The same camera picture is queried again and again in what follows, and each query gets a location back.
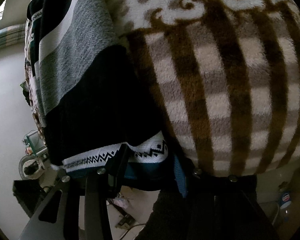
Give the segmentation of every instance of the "brown striped pattern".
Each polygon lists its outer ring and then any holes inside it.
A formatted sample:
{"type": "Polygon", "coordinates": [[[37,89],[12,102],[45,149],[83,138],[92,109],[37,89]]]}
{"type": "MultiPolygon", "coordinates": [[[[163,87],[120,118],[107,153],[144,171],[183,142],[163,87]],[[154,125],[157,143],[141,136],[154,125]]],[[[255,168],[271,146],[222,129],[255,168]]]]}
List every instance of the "brown striped pattern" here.
{"type": "Polygon", "coordinates": [[[287,77],[285,62],[277,36],[267,15],[259,12],[252,13],[253,20],[258,26],[260,37],[265,48],[265,56],[270,65],[270,87],[272,117],[269,128],[268,142],[262,153],[257,173],[266,171],[277,149],[283,126],[287,116],[287,77]]]}
{"type": "Polygon", "coordinates": [[[231,103],[232,161],[230,172],[242,174],[250,148],[252,128],[250,85],[247,66],[237,42],[233,25],[221,3],[208,5],[207,25],[217,42],[228,84],[231,103]]]}
{"type": "Polygon", "coordinates": [[[292,0],[127,1],[124,14],[113,12],[115,28],[128,38],[166,135],[195,166],[250,175],[300,158],[300,13],[292,0]]]}
{"type": "MultiPolygon", "coordinates": [[[[289,30],[289,34],[293,40],[293,44],[295,46],[295,51],[298,58],[298,67],[299,67],[299,73],[300,73],[300,30],[295,22],[295,19],[293,18],[293,15],[289,9],[289,7],[286,4],[282,4],[281,13],[283,16],[283,19],[287,23],[287,27],[289,30]]],[[[281,159],[279,166],[282,167],[283,165],[287,164],[289,160],[292,157],[292,154],[295,152],[295,149],[300,141],[300,109],[299,109],[299,117],[298,117],[298,126],[295,130],[294,136],[287,148],[286,154],[281,159]]]]}
{"type": "Polygon", "coordinates": [[[165,32],[170,44],[174,67],[184,95],[188,121],[194,138],[199,167],[213,173],[210,123],[204,88],[191,40],[182,25],[165,32]]]}

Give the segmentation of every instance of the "plastic bottle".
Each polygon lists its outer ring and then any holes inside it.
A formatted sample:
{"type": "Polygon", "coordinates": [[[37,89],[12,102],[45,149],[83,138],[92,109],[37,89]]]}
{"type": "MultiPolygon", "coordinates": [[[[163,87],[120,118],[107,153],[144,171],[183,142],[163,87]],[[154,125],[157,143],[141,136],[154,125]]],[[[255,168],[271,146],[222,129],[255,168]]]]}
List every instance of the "plastic bottle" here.
{"type": "Polygon", "coordinates": [[[287,190],[281,192],[281,196],[279,199],[279,206],[280,206],[280,217],[283,223],[289,221],[289,213],[290,213],[289,206],[291,203],[292,202],[291,202],[290,192],[287,190]]]}

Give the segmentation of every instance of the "cable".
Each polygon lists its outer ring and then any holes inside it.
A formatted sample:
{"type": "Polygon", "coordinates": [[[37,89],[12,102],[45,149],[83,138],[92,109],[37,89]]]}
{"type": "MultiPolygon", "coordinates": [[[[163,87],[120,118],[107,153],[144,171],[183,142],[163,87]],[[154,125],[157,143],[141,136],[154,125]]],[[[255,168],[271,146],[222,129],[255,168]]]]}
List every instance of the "cable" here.
{"type": "Polygon", "coordinates": [[[267,205],[267,204],[272,204],[272,203],[276,203],[277,208],[278,208],[278,210],[277,210],[277,212],[276,212],[276,214],[275,214],[275,216],[274,216],[274,219],[273,219],[272,222],[271,222],[272,225],[274,225],[275,221],[276,221],[277,218],[278,218],[279,212],[280,212],[280,206],[279,206],[278,202],[277,202],[277,201],[263,202],[263,203],[259,203],[259,206],[261,207],[262,205],[267,205]]]}
{"type": "Polygon", "coordinates": [[[137,226],[145,226],[146,224],[137,224],[137,225],[134,225],[134,226],[132,226],[132,227],[130,227],[124,234],[123,234],[123,236],[121,236],[121,238],[119,239],[119,240],[122,240],[126,235],[127,235],[127,233],[129,233],[129,231],[131,230],[131,229],[133,229],[133,228],[135,228],[135,227],[137,227],[137,226]]]}

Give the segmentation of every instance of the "cloth pile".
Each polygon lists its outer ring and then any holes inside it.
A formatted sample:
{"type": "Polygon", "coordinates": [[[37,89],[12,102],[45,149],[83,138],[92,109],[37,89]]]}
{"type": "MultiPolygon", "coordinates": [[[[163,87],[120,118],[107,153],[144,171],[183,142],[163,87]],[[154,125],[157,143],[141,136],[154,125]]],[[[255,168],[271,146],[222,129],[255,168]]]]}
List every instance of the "cloth pile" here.
{"type": "Polygon", "coordinates": [[[51,163],[81,177],[125,143],[129,185],[158,189],[168,148],[104,0],[31,0],[27,17],[26,75],[51,163]]]}

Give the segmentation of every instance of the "bottle label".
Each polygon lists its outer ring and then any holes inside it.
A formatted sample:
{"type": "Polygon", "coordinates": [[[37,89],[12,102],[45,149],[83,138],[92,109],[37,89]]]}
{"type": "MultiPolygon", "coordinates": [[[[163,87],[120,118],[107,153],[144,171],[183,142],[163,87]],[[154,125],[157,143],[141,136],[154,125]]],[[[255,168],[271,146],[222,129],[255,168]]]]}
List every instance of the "bottle label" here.
{"type": "Polygon", "coordinates": [[[287,202],[289,199],[290,199],[290,194],[289,193],[286,193],[282,196],[282,201],[283,202],[287,202]]]}
{"type": "Polygon", "coordinates": [[[280,201],[279,206],[281,209],[287,208],[291,204],[291,198],[289,192],[283,192],[280,201]]]}

